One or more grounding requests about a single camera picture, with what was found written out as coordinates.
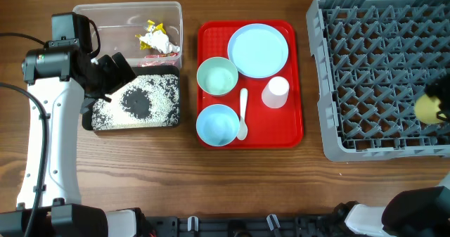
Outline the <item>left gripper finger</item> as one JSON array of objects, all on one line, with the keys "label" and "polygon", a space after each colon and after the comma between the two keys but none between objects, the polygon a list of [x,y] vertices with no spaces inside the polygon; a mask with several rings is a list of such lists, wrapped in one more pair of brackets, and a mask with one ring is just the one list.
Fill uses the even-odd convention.
[{"label": "left gripper finger", "polygon": [[136,74],[132,70],[131,66],[128,64],[126,58],[120,52],[114,54],[112,56],[112,59],[116,65],[114,71],[115,79],[122,86],[131,82],[136,78]]},{"label": "left gripper finger", "polygon": [[120,67],[122,55],[104,55],[98,60],[101,75],[101,93],[111,94],[124,85],[122,68]]}]

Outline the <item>yellow plastic cup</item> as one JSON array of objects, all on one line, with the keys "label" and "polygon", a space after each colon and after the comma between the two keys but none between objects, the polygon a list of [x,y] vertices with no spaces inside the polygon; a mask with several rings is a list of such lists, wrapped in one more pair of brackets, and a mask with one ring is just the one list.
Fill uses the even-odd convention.
[{"label": "yellow plastic cup", "polygon": [[417,101],[414,107],[414,113],[419,121],[424,124],[439,124],[443,120],[437,117],[440,111],[441,101],[436,96],[428,96],[423,94]]}]

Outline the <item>white tissue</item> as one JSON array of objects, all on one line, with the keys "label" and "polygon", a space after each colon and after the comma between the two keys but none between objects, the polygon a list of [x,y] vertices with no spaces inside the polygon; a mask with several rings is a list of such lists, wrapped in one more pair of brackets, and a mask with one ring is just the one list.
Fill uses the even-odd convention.
[{"label": "white tissue", "polygon": [[169,41],[169,37],[162,30],[148,32],[140,36],[139,41],[163,54],[178,53],[181,50],[179,46]]}]

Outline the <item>red snack wrapper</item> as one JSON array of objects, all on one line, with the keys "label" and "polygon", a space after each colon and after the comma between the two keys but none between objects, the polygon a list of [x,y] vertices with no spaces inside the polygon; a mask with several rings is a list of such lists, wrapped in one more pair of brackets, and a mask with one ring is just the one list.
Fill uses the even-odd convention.
[{"label": "red snack wrapper", "polygon": [[168,53],[168,54],[153,54],[153,55],[147,55],[144,58],[170,58],[178,56],[178,53]]}]

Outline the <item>yellow snack wrapper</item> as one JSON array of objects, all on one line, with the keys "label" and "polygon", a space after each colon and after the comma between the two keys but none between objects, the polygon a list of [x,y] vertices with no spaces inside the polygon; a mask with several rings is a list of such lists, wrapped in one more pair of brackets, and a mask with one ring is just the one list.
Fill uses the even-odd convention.
[{"label": "yellow snack wrapper", "polygon": [[[153,22],[152,20],[148,20],[147,23],[148,23],[148,25],[146,27],[144,27],[144,29],[147,32],[146,35],[147,34],[153,35],[153,33],[164,34],[164,35],[167,34],[162,23],[160,23],[159,25],[156,25],[155,22]],[[141,40],[143,35],[136,34],[135,37],[139,39],[139,44],[140,44],[141,50],[152,48],[152,46],[150,44],[148,44],[144,40]]]}]

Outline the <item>pale green bowl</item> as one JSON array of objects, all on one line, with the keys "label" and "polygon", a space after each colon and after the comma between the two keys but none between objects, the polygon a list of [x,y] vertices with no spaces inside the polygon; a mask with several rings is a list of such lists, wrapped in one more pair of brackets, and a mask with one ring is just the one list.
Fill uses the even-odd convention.
[{"label": "pale green bowl", "polygon": [[212,57],[203,61],[196,74],[198,86],[212,96],[229,93],[238,82],[238,70],[228,59]]}]

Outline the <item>light blue bowl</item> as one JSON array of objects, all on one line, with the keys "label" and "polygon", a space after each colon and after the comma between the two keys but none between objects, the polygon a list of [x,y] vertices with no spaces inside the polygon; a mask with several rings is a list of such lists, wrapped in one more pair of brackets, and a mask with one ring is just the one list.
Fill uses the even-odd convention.
[{"label": "light blue bowl", "polygon": [[239,117],[227,105],[214,104],[200,112],[195,128],[201,141],[209,146],[222,147],[237,137]]}]

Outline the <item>white plastic spoon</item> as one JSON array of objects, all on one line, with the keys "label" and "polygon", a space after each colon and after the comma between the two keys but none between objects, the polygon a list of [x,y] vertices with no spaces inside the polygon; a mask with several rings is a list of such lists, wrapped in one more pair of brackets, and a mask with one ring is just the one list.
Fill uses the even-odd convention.
[{"label": "white plastic spoon", "polygon": [[248,102],[248,90],[242,88],[240,90],[240,128],[237,134],[237,139],[243,141],[248,135],[248,126],[245,122],[245,114]]}]

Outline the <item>light blue plate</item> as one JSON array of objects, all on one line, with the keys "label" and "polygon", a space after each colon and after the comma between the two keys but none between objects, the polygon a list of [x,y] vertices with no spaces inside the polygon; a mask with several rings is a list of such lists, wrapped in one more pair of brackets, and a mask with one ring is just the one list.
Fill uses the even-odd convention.
[{"label": "light blue plate", "polygon": [[280,72],[288,60],[285,37],[267,24],[253,23],[236,30],[229,39],[227,54],[238,71],[263,79]]}]

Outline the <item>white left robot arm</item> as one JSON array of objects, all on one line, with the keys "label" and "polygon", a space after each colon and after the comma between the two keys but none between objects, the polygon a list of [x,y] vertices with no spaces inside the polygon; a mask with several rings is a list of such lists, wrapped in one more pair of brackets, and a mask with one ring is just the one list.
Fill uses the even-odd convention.
[{"label": "white left robot arm", "polygon": [[101,56],[95,23],[77,13],[51,19],[52,38],[22,62],[30,102],[25,177],[15,210],[1,214],[2,236],[140,236],[138,209],[105,212],[81,203],[79,115],[135,78],[122,54]]}]

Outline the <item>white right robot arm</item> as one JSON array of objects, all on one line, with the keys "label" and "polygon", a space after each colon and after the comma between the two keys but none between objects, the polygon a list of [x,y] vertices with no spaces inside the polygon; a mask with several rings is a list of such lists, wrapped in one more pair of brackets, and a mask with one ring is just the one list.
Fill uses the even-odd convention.
[{"label": "white right robot arm", "polygon": [[[424,124],[449,122],[448,75],[425,87],[414,113]],[[403,191],[385,207],[356,204],[343,223],[362,236],[448,236],[449,176],[435,187]]]}]

